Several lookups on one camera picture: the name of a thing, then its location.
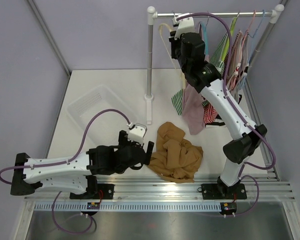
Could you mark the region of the brown tank top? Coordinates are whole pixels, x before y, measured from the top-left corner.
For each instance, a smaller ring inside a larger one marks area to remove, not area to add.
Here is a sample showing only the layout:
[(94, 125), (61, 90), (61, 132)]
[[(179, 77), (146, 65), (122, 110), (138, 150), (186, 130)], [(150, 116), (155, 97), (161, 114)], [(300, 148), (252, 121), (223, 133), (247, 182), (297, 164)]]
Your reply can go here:
[(185, 132), (171, 122), (157, 130), (156, 151), (148, 168), (165, 181), (177, 184), (193, 183), (201, 167), (204, 151), (185, 139)]

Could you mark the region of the cream hanger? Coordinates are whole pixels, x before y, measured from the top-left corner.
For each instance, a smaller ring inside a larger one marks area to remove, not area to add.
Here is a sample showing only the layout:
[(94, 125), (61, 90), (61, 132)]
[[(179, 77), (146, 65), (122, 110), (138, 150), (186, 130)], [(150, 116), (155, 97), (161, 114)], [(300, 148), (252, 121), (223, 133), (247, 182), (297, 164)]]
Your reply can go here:
[(186, 89), (186, 80), (185, 80), (184, 75), (183, 75), (183, 73), (181, 72), (181, 70), (180, 70), (179, 68), (177, 68), (176, 63), (174, 62), (174, 60), (173, 60), (173, 58), (172, 58), (172, 56), (171, 56), (171, 53), (172, 53), (172, 52), (171, 52), (171, 50), (168, 48), (168, 45), (167, 45), (167, 43), (166, 43), (166, 40), (164, 39), (164, 35), (163, 35), (164, 29), (168, 30), (168, 32), (171, 33), (172, 30), (173, 30), (173, 28), (172, 28), (170, 25), (168, 25), (167, 23), (160, 23), (159, 26), (158, 26), (158, 33), (159, 33), (159, 36), (160, 36), (160, 38), (161, 38), (161, 41), (162, 41), (162, 43), (163, 43), (163, 45), (164, 45), (164, 47), (165, 47), (165, 50), (166, 50), (166, 52), (167, 52), (167, 54), (168, 54), (168, 56), (169, 56), (169, 59), (170, 59), (172, 65), (173, 65), (173, 68), (174, 68), (174, 70), (176, 71), (176, 74), (178, 75), (178, 78), (179, 78), (180, 81), (181, 81), (181, 89), (182, 89), (182, 90), (185, 90), (185, 89)]

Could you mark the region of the pink tank top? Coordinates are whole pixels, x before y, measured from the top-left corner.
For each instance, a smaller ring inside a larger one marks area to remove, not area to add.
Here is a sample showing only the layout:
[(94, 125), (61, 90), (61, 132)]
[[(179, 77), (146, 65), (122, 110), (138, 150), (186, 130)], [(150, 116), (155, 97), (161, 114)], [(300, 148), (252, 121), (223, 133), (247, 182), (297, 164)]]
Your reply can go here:
[(190, 135), (197, 135), (204, 127), (203, 98), (187, 81), (182, 96), (182, 119), (187, 123)]

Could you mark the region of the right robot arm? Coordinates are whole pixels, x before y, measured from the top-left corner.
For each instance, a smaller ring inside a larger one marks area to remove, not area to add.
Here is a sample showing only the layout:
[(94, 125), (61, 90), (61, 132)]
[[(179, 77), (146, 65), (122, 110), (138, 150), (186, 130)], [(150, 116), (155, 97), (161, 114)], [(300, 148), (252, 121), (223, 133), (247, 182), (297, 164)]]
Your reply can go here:
[(174, 30), (169, 42), (171, 57), (178, 61), (186, 82), (215, 108), (232, 137), (222, 148), (226, 162), (216, 183), (218, 195), (229, 198), (238, 189), (243, 166), (260, 146), (267, 128), (246, 116), (224, 85), (219, 71), (205, 61), (205, 43), (198, 33), (177, 35)]

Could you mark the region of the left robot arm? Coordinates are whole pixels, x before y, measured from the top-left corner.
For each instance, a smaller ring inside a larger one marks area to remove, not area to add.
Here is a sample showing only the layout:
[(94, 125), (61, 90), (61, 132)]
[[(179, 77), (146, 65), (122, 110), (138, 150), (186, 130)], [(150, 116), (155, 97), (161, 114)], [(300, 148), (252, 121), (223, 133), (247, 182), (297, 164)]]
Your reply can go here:
[(12, 196), (28, 196), (43, 190), (68, 192), (70, 199), (98, 197), (98, 176), (123, 174), (148, 165), (154, 148), (149, 141), (144, 149), (144, 134), (121, 130), (117, 145), (99, 145), (70, 157), (31, 158), (16, 155), (10, 187)]

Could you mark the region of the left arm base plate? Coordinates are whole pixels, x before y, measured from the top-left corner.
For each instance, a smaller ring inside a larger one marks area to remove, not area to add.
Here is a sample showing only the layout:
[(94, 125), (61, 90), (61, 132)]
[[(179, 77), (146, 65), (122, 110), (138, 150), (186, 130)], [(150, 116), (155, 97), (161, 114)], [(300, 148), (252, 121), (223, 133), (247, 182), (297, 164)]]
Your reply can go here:
[(115, 185), (110, 183), (98, 183), (96, 193), (74, 194), (70, 193), (71, 200), (112, 200), (114, 197)]

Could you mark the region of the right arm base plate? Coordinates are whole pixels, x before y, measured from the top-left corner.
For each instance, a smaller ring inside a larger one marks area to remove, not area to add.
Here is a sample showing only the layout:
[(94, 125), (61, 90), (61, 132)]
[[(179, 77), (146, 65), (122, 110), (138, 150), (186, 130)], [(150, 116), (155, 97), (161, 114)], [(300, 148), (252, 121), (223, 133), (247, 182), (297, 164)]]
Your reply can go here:
[(247, 193), (243, 183), (231, 187), (221, 186), (218, 183), (203, 183), (197, 188), (204, 200), (246, 200)]

